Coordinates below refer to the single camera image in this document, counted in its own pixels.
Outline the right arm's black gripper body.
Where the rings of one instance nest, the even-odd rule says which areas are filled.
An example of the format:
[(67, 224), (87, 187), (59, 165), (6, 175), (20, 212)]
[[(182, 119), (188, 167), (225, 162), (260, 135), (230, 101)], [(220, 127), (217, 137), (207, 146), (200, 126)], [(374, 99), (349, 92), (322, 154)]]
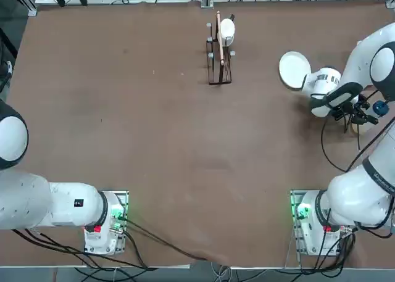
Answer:
[(331, 116), (336, 120), (346, 118), (346, 115), (353, 114), (354, 105), (351, 102), (344, 102), (331, 110)]

